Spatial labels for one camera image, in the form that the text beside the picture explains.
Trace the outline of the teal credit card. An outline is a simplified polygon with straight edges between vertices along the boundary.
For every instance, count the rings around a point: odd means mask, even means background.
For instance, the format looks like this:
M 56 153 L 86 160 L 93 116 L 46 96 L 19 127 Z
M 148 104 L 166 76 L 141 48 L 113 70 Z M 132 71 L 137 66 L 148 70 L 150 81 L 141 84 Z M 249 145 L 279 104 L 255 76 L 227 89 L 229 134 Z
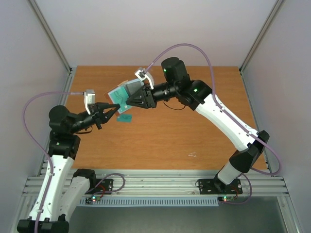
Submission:
M 117 116 L 117 122 L 131 123 L 132 119 L 133 119 L 132 114 L 121 114 Z
M 108 92 L 108 96 L 113 104 L 119 104 L 120 109 L 118 110 L 119 114 L 130 110 L 132 106 L 126 104 L 126 100 L 129 95 L 124 86 L 118 86 L 115 89 Z

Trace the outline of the brown leather card holder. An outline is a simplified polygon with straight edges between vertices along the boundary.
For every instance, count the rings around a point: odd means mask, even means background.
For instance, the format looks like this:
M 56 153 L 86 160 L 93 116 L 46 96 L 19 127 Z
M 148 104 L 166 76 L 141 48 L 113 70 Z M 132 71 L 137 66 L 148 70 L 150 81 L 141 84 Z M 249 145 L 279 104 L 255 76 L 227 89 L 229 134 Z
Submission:
M 116 115 L 121 115 L 132 108 L 132 106 L 126 104 L 126 101 L 143 85 L 144 83 L 139 79 L 124 81 L 111 90 L 107 91 L 104 96 L 109 103 L 120 105 Z

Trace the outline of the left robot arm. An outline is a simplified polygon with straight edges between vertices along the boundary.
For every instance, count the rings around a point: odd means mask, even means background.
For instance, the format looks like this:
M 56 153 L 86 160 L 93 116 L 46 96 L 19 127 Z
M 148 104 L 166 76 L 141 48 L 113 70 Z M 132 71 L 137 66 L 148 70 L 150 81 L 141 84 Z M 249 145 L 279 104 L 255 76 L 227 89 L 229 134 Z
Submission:
M 79 114 L 71 113 L 63 105 L 50 110 L 47 171 L 29 216 L 17 224 L 19 233 L 67 233 L 71 216 L 82 196 L 97 190 L 98 181 L 91 169 L 75 171 L 69 188 L 63 190 L 80 145 L 78 133 L 92 126 L 101 129 L 120 105 L 97 102 L 88 107 L 88 111 Z

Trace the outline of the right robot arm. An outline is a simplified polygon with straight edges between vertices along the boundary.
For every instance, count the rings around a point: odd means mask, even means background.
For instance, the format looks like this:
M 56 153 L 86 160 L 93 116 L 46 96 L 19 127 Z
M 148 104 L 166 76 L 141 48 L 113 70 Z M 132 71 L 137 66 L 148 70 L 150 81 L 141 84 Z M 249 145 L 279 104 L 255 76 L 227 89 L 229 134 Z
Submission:
M 139 68 L 135 76 L 143 82 L 126 103 L 144 109 L 156 108 L 159 101 L 177 98 L 184 105 L 201 114 L 224 133 L 236 148 L 229 161 L 213 179 L 219 193 L 231 188 L 232 182 L 247 173 L 263 153 L 269 140 L 266 131 L 253 129 L 233 114 L 213 95 L 212 88 L 202 80 L 192 80 L 185 64 L 177 57 L 165 59 L 161 63 L 165 82 L 155 84 L 149 72 Z

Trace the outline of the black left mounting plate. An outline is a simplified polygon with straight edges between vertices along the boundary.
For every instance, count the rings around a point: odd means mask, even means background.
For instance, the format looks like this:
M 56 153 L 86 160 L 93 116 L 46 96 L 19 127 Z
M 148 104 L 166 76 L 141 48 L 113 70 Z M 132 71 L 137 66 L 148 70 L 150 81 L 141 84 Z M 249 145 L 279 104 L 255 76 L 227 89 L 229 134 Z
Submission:
M 87 191 L 86 194 L 107 194 L 110 195 L 113 188 L 113 179 L 104 179 L 96 188 Z

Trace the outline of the black mounting plate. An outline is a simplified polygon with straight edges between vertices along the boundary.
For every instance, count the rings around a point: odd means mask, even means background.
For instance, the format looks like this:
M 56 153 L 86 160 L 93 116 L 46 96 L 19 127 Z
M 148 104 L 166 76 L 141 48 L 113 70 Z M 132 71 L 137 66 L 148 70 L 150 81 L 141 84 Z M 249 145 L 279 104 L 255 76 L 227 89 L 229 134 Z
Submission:
M 86 194 L 107 194 L 110 195 L 113 188 L 113 179 L 104 179 L 96 188 L 87 191 Z
M 214 179 L 198 179 L 195 185 L 199 188 L 201 195 L 233 195 L 243 193 L 240 179 L 234 179 L 231 184 L 215 182 Z

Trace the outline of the left controller board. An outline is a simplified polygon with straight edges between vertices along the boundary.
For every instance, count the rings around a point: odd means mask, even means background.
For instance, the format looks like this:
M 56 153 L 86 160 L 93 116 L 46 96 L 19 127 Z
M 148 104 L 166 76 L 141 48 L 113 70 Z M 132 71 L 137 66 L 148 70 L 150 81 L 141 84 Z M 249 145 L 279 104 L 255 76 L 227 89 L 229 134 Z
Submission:
M 92 196 L 85 198 L 85 204 L 94 204 L 98 203 L 101 200 L 101 197 L 99 196 Z

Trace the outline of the controller board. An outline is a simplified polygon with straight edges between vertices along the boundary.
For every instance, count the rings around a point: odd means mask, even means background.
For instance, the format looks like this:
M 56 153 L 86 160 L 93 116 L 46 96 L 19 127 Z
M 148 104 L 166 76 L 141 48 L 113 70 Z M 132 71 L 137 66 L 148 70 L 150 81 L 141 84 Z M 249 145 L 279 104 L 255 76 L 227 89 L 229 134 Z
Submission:
M 221 197 L 218 197 L 218 201 L 223 202 L 223 203 L 232 202 L 236 199 L 237 199 L 237 196 L 221 196 Z
M 92 196 L 85 198 L 85 204 L 94 204 L 98 203 L 101 200 L 101 197 L 99 196 Z

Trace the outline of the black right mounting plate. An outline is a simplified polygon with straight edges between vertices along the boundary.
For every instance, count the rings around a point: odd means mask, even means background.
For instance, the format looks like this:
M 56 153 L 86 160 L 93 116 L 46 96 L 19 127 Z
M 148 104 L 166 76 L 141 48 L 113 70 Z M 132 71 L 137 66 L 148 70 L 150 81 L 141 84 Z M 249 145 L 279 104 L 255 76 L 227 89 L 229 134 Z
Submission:
M 234 179 L 231 184 L 215 182 L 214 179 L 198 179 L 195 185 L 199 188 L 201 195 L 233 195 L 243 193 L 240 179 Z

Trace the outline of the right controller board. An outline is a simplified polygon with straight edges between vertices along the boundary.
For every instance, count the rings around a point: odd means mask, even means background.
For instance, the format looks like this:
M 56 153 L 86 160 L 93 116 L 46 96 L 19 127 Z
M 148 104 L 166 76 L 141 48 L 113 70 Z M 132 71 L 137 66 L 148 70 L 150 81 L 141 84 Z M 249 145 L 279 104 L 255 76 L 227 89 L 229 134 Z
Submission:
M 236 199 L 237 199 L 237 196 L 221 196 L 221 197 L 218 197 L 218 201 L 223 202 L 223 203 L 232 202 Z

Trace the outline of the aluminium frame post left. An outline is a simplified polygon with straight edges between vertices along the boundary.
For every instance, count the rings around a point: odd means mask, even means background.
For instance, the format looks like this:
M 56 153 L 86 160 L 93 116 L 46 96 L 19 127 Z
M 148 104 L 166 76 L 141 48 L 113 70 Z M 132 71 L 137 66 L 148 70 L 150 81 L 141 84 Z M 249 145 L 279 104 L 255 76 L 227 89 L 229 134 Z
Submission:
M 60 60 L 62 61 L 66 71 L 68 72 L 68 74 L 71 73 L 72 68 L 70 67 L 61 47 L 59 46 L 59 43 L 57 42 L 48 22 L 46 21 L 39 5 L 37 4 L 37 1 L 35 0 L 27 0 L 27 2 L 29 3 L 31 9 L 33 10 L 35 16 L 37 17 L 40 25 L 43 28 L 43 31 L 45 32 L 45 34 L 47 35 L 49 41 L 51 42 L 52 46 L 54 47 L 58 57 L 60 58 Z

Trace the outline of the aluminium frame post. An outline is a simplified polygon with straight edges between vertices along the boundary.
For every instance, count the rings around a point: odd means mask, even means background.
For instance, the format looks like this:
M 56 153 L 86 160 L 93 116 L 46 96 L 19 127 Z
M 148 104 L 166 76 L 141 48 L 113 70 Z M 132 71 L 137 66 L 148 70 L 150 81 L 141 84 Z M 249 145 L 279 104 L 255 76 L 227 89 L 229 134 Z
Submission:
M 40 25 L 43 28 L 43 31 L 45 32 L 45 34 L 47 35 L 49 41 L 51 42 L 52 46 L 54 47 L 58 57 L 60 58 L 60 60 L 62 61 L 66 71 L 68 72 L 68 74 L 71 73 L 72 68 L 70 67 L 61 47 L 59 46 L 59 43 L 57 42 L 48 22 L 46 21 L 39 5 L 37 4 L 37 1 L 35 0 L 27 0 L 27 2 L 29 3 L 31 9 L 33 10 L 35 16 L 37 17 Z
M 267 18 L 265 19 L 262 27 L 260 28 L 258 35 L 256 36 L 250 50 L 248 51 L 244 61 L 242 62 L 239 71 L 242 75 L 244 70 L 247 68 L 249 62 L 251 61 L 252 57 L 254 56 L 255 52 L 258 50 L 262 40 L 264 39 L 265 35 L 269 31 L 270 27 L 272 26 L 275 18 L 277 17 L 279 11 L 281 10 L 285 0 L 276 0 L 272 9 L 270 10 Z

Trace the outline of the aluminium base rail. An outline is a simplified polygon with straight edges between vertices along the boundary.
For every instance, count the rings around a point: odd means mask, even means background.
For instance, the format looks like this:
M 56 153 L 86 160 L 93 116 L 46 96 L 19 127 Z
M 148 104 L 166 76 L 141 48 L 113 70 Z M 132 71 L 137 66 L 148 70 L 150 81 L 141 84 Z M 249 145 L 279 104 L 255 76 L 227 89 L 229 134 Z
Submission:
M 137 170 L 120 169 L 125 186 L 115 197 L 190 197 L 199 196 L 198 179 L 213 178 L 216 170 Z M 240 177 L 242 196 L 278 197 L 289 192 L 282 177 L 271 177 L 254 171 Z

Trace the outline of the aluminium frame post right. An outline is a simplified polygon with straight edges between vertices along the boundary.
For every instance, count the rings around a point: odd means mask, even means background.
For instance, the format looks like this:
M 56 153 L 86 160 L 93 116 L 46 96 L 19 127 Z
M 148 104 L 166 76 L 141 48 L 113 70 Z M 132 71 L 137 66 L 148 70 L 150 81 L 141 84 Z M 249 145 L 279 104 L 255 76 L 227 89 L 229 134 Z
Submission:
M 265 35 L 269 31 L 270 27 L 272 26 L 275 18 L 277 17 L 279 11 L 281 10 L 285 0 L 276 0 L 272 9 L 270 10 L 267 18 L 265 19 L 262 27 L 260 28 L 258 35 L 256 36 L 250 50 L 248 51 L 244 61 L 242 62 L 239 71 L 242 75 L 244 70 L 247 68 L 249 62 L 251 61 L 252 57 L 254 56 L 255 52 L 258 50 L 262 40 L 264 39 Z

